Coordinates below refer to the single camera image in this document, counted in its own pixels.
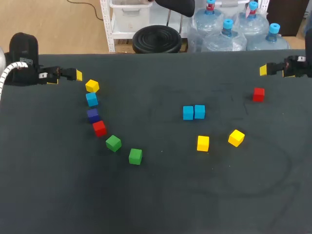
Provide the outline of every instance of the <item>floor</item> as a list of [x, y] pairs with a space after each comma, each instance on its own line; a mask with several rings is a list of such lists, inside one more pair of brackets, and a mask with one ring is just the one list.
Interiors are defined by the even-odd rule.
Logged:
[[[102, 18], [99, 0], [83, 0], [95, 6]], [[40, 54], [107, 54], [103, 21], [93, 7], [66, 0], [4, 0], [0, 7], [0, 46], [8, 51], [17, 32], [34, 35]], [[296, 37], [286, 37], [293, 49], [303, 49], [301, 30]], [[131, 42], [116, 43], [117, 52], [131, 53]]]

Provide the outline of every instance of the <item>white shelf leg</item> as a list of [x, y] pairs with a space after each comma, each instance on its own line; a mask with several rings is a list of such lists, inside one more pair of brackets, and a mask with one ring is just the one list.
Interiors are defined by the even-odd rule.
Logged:
[[113, 27], [110, 16], [109, 0], [100, 0], [103, 22], [106, 32], [107, 44], [109, 52], [115, 52], [115, 43], [113, 39]]
[[263, 10], [265, 10], [267, 12], [268, 7], [269, 7], [269, 2], [270, 2], [270, 0], [262, 0], [261, 4], [260, 4], [260, 8], [262, 8]]

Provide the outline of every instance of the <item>black cable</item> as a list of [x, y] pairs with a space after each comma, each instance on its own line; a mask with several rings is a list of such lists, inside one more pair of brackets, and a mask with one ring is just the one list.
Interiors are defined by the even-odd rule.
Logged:
[[96, 10], [96, 8], [95, 8], [91, 3], [88, 3], [88, 2], [74, 2], [74, 1], [69, 1], [69, 0], [67, 0], [67, 1], [68, 1], [69, 3], [74, 3], [74, 4], [87, 4], [87, 5], [92, 6], [93, 9], [94, 9], [94, 12], [96, 13], [96, 18], [97, 18], [98, 20], [103, 21], [103, 19], [101, 19], [101, 18], [98, 17], [97, 10]]

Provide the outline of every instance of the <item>green cube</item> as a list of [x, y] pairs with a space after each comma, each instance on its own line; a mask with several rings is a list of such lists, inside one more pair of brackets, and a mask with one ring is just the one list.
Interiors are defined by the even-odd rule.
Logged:
[[140, 165], [142, 160], [142, 150], [131, 149], [129, 154], [129, 163]]
[[121, 140], [118, 137], [112, 135], [106, 140], [106, 146], [111, 151], [116, 152], [121, 147]]

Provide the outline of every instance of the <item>power cord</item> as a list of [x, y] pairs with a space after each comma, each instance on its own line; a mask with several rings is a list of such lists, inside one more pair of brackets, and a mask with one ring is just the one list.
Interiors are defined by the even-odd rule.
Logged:
[[67, 0], [67, 1], [68, 1], [69, 3], [74, 3], [74, 4], [87, 4], [87, 5], [92, 6], [93, 9], [94, 9], [94, 12], [96, 13], [96, 18], [97, 18], [98, 20], [103, 21], [103, 19], [101, 19], [101, 18], [98, 17], [97, 10], [96, 10], [96, 8], [95, 8], [91, 3], [88, 3], [88, 2], [74, 2], [74, 1], [69, 1], [69, 0]]
[[25, 62], [13, 62], [4, 69], [4, 71], [0, 77], [0, 100], [1, 100], [2, 90], [3, 90], [3, 86], [4, 86], [4, 82], [5, 82], [6, 77], [8, 76], [10, 71], [12, 71], [14, 68], [19, 69], [22, 67], [28, 67], [27, 63], [25, 63]]

